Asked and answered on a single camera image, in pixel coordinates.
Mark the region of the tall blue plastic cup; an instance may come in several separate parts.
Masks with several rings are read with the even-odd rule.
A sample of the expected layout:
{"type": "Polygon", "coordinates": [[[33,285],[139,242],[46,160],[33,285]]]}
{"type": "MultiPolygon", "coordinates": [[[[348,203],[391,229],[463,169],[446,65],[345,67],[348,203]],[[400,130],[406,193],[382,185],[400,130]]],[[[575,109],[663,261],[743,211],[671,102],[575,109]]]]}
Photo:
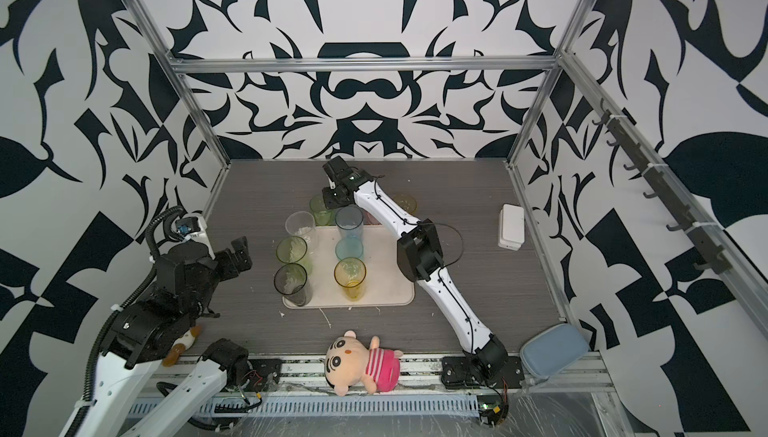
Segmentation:
{"type": "Polygon", "coordinates": [[[342,238],[363,237],[364,213],[355,205],[342,207],[335,214],[335,224],[342,238]]]}

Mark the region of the short green plastic cup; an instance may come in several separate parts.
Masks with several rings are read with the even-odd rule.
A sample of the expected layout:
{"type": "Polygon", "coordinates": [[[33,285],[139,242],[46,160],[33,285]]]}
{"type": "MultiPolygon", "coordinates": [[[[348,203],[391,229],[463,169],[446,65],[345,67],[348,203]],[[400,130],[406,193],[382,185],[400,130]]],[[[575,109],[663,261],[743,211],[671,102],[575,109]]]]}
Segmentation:
{"type": "Polygon", "coordinates": [[[309,208],[317,226],[333,226],[335,224],[335,211],[326,207],[321,194],[311,198],[309,208]]]}

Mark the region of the clear plastic cup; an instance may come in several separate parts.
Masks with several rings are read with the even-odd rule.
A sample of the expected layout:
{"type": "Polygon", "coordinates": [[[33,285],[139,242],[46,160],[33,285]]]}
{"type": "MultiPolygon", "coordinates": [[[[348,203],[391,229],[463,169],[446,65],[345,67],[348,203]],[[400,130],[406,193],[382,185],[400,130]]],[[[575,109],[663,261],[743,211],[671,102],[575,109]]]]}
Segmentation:
{"type": "Polygon", "coordinates": [[[314,215],[308,211],[298,211],[291,214],[285,221],[286,232],[295,237],[302,238],[310,252],[313,252],[318,243],[314,215]]]}

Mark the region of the teal plastic cup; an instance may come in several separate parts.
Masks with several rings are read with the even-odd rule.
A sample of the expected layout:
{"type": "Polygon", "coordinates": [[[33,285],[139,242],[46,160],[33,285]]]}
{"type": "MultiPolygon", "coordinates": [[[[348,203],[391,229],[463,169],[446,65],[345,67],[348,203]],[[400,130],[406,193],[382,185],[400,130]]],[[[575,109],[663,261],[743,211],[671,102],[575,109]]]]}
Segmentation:
{"type": "Polygon", "coordinates": [[[354,258],[362,260],[364,258],[363,242],[355,237],[344,237],[335,246],[335,255],[338,260],[354,258]]]}

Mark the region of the tall green plastic cup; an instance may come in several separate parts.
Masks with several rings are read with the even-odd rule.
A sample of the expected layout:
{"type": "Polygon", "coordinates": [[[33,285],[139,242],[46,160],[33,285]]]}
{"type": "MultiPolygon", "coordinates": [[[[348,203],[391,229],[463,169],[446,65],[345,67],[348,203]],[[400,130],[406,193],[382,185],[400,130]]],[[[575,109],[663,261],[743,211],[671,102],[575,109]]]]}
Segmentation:
{"type": "Polygon", "coordinates": [[[310,274],[312,262],[307,242],[298,236],[290,236],[279,242],[276,257],[282,264],[298,264],[310,274]]]}

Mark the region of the tall yellow plastic cup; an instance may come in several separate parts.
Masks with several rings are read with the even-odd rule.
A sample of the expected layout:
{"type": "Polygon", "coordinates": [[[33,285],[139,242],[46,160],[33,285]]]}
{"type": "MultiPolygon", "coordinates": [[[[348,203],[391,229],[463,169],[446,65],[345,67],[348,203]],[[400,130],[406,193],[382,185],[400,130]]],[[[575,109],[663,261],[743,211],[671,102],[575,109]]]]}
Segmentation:
{"type": "Polygon", "coordinates": [[[334,279],[345,297],[358,301],[365,292],[367,267],[359,258],[349,257],[340,260],[334,268],[334,279]]]}

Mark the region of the beige plastic tray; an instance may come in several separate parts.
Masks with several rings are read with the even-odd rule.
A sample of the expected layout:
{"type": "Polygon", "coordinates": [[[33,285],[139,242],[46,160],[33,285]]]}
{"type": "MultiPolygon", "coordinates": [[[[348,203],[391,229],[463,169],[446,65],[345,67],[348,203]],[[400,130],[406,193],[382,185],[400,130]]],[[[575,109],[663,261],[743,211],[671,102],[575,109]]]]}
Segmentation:
{"type": "Polygon", "coordinates": [[[310,252],[312,272],[308,274],[311,299],[304,306],[311,308],[406,306],[415,296],[414,284],[401,273],[396,262],[396,239],[381,225],[365,226],[361,241],[362,261],[367,267],[365,292],[358,301],[348,300],[334,279],[339,262],[335,246],[342,239],[336,227],[316,229],[318,243],[310,252]]]}

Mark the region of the dark grey plastic cup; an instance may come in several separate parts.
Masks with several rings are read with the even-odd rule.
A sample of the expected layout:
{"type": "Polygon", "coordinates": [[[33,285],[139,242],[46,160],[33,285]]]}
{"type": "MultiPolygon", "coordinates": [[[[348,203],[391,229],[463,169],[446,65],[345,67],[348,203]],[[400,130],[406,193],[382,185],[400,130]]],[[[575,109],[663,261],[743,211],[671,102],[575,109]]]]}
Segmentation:
{"type": "Polygon", "coordinates": [[[296,307],[305,306],[311,299],[308,273],[297,263],[285,264],[280,267],[273,277],[275,290],[296,307]]]}

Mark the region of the pink plastic cup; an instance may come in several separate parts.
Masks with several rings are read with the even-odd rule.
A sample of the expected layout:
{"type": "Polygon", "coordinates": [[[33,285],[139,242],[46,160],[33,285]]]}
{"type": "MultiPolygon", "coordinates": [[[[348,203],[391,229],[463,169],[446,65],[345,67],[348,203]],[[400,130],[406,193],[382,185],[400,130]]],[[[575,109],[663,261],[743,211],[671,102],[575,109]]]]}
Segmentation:
{"type": "Polygon", "coordinates": [[[380,225],[379,220],[373,214],[371,214],[370,212],[365,211],[364,212],[364,216],[365,216],[365,224],[366,225],[380,225]]]}

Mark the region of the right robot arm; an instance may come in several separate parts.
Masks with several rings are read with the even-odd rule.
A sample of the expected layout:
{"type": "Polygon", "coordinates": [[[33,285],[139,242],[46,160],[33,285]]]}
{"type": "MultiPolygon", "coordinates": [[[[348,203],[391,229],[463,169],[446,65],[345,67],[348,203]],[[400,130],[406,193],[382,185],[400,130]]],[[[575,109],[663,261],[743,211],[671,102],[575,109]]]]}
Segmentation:
{"type": "Polygon", "coordinates": [[[399,270],[424,289],[443,313],[459,340],[471,375],[482,383],[496,378],[508,361],[508,352],[453,282],[438,225],[406,212],[381,188],[377,177],[348,165],[341,157],[329,160],[323,170],[330,183],[322,190],[326,206],[341,211],[355,205],[392,232],[399,270]]]}

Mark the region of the short yellow plastic cup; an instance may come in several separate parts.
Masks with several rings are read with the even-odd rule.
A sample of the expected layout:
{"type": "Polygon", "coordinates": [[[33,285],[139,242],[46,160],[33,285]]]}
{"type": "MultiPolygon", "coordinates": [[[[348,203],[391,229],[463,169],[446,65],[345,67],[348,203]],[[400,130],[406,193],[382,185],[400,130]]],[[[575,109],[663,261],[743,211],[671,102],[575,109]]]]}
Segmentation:
{"type": "Polygon", "coordinates": [[[394,194],[391,199],[407,214],[415,216],[418,207],[416,199],[408,194],[394,194]]]}

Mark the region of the cartoon boy plush doll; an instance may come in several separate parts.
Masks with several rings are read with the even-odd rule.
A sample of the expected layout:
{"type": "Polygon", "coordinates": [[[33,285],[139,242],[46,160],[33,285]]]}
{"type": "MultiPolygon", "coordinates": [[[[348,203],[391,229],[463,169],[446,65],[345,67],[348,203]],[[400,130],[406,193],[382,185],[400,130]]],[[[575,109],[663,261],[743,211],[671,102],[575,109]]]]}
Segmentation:
{"type": "Polygon", "coordinates": [[[325,379],[339,397],[346,396],[358,384],[369,395],[391,392],[399,383],[403,356],[400,350],[382,348],[378,336],[366,347],[349,330],[336,338],[326,352],[325,379]]]}

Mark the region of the light blue zip pouch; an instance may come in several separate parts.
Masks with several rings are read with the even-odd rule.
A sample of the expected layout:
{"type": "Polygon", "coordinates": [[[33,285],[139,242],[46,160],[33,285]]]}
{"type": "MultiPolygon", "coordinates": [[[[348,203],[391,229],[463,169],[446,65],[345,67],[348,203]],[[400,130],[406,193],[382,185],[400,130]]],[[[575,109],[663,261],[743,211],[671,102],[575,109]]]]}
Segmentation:
{"type": "Polygon", "coordinates": [[[548,379],[589,351],[588,343],[579,330],[561,323],[529,339],[520,349],[520,359],[530,376],[548,379]]]}

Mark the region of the brown white plush keychain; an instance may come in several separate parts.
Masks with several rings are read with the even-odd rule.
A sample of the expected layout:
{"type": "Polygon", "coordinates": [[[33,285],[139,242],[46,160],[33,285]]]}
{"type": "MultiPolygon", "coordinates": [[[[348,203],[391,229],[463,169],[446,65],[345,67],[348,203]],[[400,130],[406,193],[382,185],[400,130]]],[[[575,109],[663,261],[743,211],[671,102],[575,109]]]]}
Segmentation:
{"type": "Polygon", "coordinates": [[[162,360],[161,365],[163,367],[174,366],[178,362],[182,354],[185,351],[189,350],[194,345],[194,343],[196,342],[201,332],[202,332],[202,327],[200,325],[197,325],[190,328],[180,338],[176,339],[172,344],[168,354],[162,360]]]}

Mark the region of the wall hook rail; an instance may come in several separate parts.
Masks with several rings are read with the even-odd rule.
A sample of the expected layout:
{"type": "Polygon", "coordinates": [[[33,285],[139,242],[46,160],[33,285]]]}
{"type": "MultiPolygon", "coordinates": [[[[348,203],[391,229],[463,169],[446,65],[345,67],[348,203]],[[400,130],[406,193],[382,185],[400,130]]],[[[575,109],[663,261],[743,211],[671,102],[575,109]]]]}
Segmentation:
{"type": "Polygon", "coordinates": [[[620,148],[629,158],[630,164],[625,164],[624,169],[635,172],[649,185],[651,191],[644,193],[644,198],[658,199],[670,214],[674,223],[667,224],[666,229],[683,232],[699,252],[702,262],[696,262],[694,268],[711,270],[718,275],[730,271],[733,265],[725,254],[725,248],[707,231],[715,223],[696,217],[692,205],[681,197],[682,185],[673,182],[671,168],[652,160],[651,149],[632,130],[633,125],[626,115],[614,114],[604,108],[601,111],[602,115],[593,124],[604,126],[613,137],[607,145],[620,148]]]}

